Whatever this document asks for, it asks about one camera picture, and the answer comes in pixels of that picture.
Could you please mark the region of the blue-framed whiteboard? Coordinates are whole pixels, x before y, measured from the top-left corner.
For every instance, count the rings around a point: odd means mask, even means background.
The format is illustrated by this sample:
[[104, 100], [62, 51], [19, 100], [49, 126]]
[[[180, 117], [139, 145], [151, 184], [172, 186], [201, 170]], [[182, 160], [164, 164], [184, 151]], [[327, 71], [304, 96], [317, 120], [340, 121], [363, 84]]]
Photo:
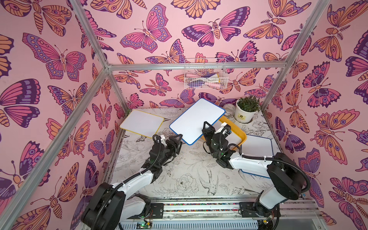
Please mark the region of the blue-framed whiteboard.
[[182, 141], [187, 145], [193, 145], [202, 137], [202, 129], [205, 122], [210, 125], [216, 123], [225, 110], [205, 99], [199, 99], [182, 115], [180, 115], [169, 128], [175, 134], [181, 134]]
[[[272, 141], [269, 138], [248, 135], [247, 140], [242, 144], [242, 153], [245, 155], [253, 155], [263, 158], [264, 156], [271, 157], [274, 156]], [[256, 170], [253, 166], [246, 169], [241, 169], [243, 173], [249, 175], [260, 176], [270, 179], [267, 167], [262, 170]]]

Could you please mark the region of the yellow plastic storage tray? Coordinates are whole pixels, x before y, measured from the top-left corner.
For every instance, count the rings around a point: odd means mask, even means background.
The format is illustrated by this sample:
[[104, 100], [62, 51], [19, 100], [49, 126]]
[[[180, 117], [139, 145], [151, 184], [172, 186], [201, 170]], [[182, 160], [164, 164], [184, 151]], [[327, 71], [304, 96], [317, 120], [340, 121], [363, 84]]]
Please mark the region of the yellow plastic storage tray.
[[226, 125], [231, 127], [231, 131], [226, 134], [226, 140], [229, 144], [236, 144], [239, 147], [247, 140], [247, 135], [232, 121], [225, 116], [222, 116], [214, 124], [209, 125], [208, 122], [203, 123], [202, 139], [204, 139], [209, 147], [212, 137], [215, 133], [219, 133]]

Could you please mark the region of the yellow-framed whiteboard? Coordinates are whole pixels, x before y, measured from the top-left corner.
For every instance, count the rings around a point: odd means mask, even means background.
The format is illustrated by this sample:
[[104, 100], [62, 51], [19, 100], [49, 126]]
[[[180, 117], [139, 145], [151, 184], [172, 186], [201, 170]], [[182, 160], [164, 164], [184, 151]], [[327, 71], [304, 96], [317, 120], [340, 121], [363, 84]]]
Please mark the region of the yellow-framed whiteboard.
[[247, 135], [236, 125], [231, 125], [231, 134], [226, 140], [231, 144], [241, 146], [247, 139]]
[[157, 133], [163, 122], [163, 117], [134, 109], [119, 127], [123, 130], [151, 138]]

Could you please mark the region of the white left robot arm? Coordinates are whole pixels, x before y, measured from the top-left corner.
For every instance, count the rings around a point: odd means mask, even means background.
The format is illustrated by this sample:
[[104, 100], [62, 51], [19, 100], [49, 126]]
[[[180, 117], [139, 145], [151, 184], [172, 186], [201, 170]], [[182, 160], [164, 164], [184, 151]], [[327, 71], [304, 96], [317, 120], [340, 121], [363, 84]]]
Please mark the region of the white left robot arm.
[[182, 137], [181, 134], [168, 138], [153, 135], [149, 158], [141, 169], [123, 182], [99, 185], [81, 216], [81, 222], [92, 230], [114, 230], [130, 217], [146, 218], [151, 200], [138, 191], [156, 181], [164, 166], [179, 155]]

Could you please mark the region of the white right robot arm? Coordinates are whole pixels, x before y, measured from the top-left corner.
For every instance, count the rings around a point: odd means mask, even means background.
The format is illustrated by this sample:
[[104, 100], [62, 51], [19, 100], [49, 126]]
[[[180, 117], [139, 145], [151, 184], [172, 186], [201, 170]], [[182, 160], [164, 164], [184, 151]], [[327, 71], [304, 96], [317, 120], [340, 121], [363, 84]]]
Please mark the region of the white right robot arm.
[[269, 217], [279, 205], [288, 200], [299, 199], [311, 188], [307, 174], [287, 155], [278, 152], [275, 156], [245, 155], [239, 145], [229, 143], [227, 137], [232, 129], [227, 123], [215, 129], [210, 123], [203, 123], [202, 134], [205, 149], [222, 168], [243, 170], [246, 173], [269, 178], [272, 184], [263, 190], [253, 204], [241, 205], [242, 216]]

